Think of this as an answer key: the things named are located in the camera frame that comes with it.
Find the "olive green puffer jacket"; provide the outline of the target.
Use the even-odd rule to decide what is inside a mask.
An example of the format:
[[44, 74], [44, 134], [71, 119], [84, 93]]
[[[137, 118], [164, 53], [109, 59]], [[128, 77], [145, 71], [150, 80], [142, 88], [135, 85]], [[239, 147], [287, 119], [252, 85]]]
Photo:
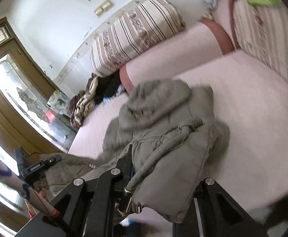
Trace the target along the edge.
[[91, 180], [132, 155], [134, 175], [126, 186], [135, 210], [147, 207], [172, 223], [182, 223], [208, 159], [227, 147], [228, 126], [215, 118], [210, 86], [181, 80], [138, 85], [107, 127], [102, 145], [95, 128], [82, 149], [95, 158], [66, 153], [45, 173], [50, 192], [59, 194], [76, 178]]

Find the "wooden glass door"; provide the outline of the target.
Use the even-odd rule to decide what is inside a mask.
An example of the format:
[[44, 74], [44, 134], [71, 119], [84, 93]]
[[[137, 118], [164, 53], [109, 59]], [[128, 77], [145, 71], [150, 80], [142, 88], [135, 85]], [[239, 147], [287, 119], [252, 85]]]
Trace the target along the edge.
[[0, 153], [15, 169], [14, 151], [22, 147], [36, 162], [41, 154], [68, 152], [76, 135], [66, 117], [47, 106], [58, 88], [36, 63], [12, 30], [0, 19]]

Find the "floral picture panel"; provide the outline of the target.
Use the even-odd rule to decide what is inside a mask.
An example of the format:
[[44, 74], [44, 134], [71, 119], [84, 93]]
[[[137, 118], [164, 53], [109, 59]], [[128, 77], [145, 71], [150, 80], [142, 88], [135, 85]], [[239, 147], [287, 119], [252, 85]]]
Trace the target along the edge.
[[68, 112], [70, 106], [70, 98], [63, 94], [60, 90], [55, 90], [47, 101], [47, 106], [60, 115], [70, 117]]

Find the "brown floral blanket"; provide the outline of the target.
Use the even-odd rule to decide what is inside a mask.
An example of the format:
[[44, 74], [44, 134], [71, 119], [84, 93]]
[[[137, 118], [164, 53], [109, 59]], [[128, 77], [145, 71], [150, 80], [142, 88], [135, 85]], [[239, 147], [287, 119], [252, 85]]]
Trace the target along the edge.
[[87, 89], [79, 91], [71, 99], [67, 112], [70, 114], [72, 127], [80, 128], [85, 118], [95, 109], [95, 96], [98, 85], [99, 77], [92, 73], [87, 83]]

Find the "black garment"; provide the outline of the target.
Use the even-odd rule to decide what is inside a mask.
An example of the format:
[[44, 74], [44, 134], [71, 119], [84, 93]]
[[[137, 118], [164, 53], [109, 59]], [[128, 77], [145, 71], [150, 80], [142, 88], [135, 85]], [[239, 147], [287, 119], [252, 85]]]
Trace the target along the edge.
[[94, 97], [96, 105], [100, 104], [104, 98], [113, 97], [120, 85], [121, 80], [119, 71], [105, 78], [98, 78], [98, 85]]

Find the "striped floral folded quilt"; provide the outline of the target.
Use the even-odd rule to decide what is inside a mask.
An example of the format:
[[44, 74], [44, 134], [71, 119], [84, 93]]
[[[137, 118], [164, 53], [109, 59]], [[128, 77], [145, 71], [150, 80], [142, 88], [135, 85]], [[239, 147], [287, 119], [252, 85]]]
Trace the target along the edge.
[[90, 48], [93, 74], [107, 77], [146, 50], [185, 29], [179, 10], [167, 0], [147, 0], [124, 12]]

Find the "pink quilted bed mattress cover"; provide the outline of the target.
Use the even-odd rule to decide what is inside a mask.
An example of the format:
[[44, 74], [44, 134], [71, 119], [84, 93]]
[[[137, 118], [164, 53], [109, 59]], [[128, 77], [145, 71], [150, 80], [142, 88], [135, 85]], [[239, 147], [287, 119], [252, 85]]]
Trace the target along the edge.
[[270, 67], [241, 50], [180, 72], [125, 67], [129, 83], [176, 78], [191, 87], [209, 85], [214, 92], [214, 114], [230, 129], [221, 158], [210, 156], [203, 177], [212, 177], [246, 211], [267, 207], [288, 194], [288, 83]]

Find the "pink rolled quilt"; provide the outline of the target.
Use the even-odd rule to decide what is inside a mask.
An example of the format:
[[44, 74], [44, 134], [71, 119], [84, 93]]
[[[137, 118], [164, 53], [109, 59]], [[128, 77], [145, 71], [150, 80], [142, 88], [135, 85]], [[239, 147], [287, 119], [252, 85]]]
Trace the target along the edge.
[[170, 78], [233, 50], [232, 41], [223, 27], [212, 20], [202, 19], [131, 59], [120, 69], [120, 80], [130, 93], [141, 82]]

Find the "striped floral side cushion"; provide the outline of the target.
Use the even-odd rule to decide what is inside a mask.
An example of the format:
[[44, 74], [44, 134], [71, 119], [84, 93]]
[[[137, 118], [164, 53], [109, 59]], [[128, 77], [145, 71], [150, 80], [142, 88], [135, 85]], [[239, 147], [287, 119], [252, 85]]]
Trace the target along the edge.
[[283, 3], [258, 6], [236, 0], [233, 19], [240, 48], [288, 82], [288, 8]]

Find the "gold wall switch plates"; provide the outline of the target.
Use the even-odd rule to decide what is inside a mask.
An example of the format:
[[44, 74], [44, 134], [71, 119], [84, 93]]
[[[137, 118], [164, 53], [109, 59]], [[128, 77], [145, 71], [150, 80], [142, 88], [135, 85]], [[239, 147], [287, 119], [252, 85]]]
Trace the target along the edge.
[[108, 11], [109, 9], [111, 9], [113, 7], [113, 2], [110, 1], [110, 0], [105, 0], [99, 7], [97, 7], [95, 10], [94, 10], [94, 14], [96, 16], [100, 16], [103, 12], [106, 12]]

